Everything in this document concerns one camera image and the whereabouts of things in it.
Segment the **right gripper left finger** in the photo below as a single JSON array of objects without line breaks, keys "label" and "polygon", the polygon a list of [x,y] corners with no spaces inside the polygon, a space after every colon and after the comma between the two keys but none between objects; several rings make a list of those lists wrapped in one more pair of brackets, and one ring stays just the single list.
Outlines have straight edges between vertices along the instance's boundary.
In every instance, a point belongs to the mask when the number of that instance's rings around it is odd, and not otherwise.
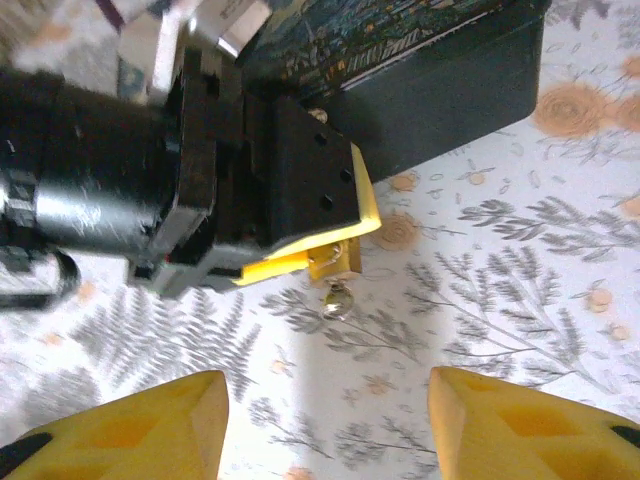
[{"label": "right gripper left finger", "polygon": [[204,371],[28,431],[1,449],[4,479],[215,479],[226,379]]}]

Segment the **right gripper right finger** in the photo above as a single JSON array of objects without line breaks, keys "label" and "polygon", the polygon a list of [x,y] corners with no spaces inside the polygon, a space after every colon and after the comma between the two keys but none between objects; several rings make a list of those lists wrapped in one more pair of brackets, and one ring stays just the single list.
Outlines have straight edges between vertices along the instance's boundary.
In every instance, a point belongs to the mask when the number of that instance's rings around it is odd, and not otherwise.
[{"label": "right gripper right finger", "polygon": [[454,367],[430,372],[428,410],[445,479],[636,479],[639,425]]}]

